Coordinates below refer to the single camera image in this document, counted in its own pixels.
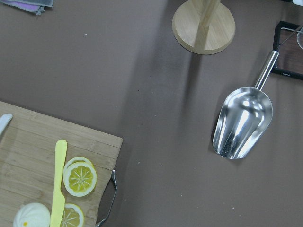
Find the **folded grey purple cloth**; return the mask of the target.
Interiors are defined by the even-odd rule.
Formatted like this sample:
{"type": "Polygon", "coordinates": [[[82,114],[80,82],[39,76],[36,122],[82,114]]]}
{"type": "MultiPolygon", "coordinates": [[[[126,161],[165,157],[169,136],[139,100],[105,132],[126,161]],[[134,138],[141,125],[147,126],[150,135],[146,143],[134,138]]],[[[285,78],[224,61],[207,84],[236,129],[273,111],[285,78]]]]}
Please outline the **folded grey purple cloth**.
{"type": "Polygon", "coordinates": [[[45,7],[53,7],[54,0],[0,0],[0,2],[26,12],[41,15],[45,12],[45,7]]]}

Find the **white ceramic spoon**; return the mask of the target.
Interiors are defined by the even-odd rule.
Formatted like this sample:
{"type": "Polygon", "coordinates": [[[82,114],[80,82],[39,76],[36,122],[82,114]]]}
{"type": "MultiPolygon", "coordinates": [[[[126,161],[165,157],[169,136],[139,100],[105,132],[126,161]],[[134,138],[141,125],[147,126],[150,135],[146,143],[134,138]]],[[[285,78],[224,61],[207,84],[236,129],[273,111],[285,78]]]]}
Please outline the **white ceramic spoon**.
{"type": "Polygon", "coordinates": [[[4,114],[0,118],[0,135],[4,132],[5,128],[7,127],[8,123],[11,121],[13,115],[12,114],[4,114]]]}

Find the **black framed wooden tray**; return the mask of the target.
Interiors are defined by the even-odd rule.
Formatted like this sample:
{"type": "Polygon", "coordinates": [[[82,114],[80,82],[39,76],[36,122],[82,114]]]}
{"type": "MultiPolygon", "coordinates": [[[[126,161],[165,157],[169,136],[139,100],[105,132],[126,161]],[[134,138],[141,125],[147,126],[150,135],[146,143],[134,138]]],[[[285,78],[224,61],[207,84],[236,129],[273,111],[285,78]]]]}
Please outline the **black framed wooden tray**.
{"type": "Polygon", "coordinates": [[[303,49],[297,41],[297,34],[292,32],[299,25],[280,21],[275,27],[273,50],[279,52],[279,57],[272,72],[286,77],[303,79],[303,49]]]}

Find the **wooden cutting board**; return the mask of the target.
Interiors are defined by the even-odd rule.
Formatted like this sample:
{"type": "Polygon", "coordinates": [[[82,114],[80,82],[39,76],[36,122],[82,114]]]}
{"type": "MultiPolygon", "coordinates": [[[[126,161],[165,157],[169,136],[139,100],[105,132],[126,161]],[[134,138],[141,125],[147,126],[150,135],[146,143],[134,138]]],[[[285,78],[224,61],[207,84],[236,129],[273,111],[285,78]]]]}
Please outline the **wooden cutting board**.
{"type": "Polygon", "coordinates": [[[85,157],[97,172],[95,189],[84,197],[74,197],[61,188],[66,203],[82,209],[84,225],[95,226],[123,140],[5,102],[1,102],[0,112],[13,116],[0,137],[1,226],[12,226],[17,211],[26,204],[38,202],[52,207],[54,152],[60,139],[67,141],[67,160],[85,157]]]}

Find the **yellow plastic knife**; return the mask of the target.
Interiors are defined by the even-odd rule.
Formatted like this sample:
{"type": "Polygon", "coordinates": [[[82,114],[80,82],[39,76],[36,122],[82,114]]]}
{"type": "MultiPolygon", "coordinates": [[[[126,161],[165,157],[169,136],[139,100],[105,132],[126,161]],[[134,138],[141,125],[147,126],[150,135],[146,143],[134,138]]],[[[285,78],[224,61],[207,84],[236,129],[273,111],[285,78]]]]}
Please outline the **yellow plastic knife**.
{"type": "Polygon", "coordinates": [[[63,168],[66,159],[67,142],[58,140],[55,145],[54,155],[54,184],[53,184],[53,201],[51,210],[51,227],[59,227],[61,224],[65,197],[61,191],[63,168]]]}

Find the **lemon slice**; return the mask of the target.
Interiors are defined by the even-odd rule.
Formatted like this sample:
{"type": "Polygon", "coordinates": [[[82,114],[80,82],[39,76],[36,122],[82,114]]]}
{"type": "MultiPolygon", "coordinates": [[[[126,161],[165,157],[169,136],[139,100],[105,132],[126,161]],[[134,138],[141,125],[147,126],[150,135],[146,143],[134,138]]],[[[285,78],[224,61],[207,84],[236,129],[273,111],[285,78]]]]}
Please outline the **lemon slice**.
{"type": "Polygon", "coordinates": [[[82,227],[84,225],[84,214],[82,209],[75,204],[67,203],[64,206],[61,227],[82,227]]]}
{"type": "Polygon", "coordinates": [[[85,157],[70,159],[63,168],[63,183],[72,196],[83,197],[90,194],[97,184],[94,165],[85,157]]]}

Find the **wooden mug tree stand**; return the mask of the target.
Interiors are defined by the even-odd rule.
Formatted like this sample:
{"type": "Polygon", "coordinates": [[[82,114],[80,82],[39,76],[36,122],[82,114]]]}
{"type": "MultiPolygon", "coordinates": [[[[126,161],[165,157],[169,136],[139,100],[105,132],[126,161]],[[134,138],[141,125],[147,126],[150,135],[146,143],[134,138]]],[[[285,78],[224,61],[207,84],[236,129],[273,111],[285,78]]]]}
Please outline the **wooden mug tree stand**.
{"type": "Polygon", "coordinates": [[[188,0],[172,19],[173,34],[185,49],[201,55],[216,54],[235,36],[235,21],[220,0],[188,0]]]}

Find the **metal ice scoop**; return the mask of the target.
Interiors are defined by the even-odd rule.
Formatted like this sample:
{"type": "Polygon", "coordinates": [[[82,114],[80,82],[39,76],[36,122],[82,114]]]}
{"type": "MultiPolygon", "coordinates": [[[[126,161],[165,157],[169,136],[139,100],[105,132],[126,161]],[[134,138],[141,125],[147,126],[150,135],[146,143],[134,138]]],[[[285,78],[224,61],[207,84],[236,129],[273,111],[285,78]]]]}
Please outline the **metal ice scoop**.
{"type": "Polygon", "coordinates": [[[262,88],[278,59],[272,50],[253,87],[241,87],[225,99],[213,136],[215,152],[228,159],[245,158],[268,128],[273,106],[262,88]]]}

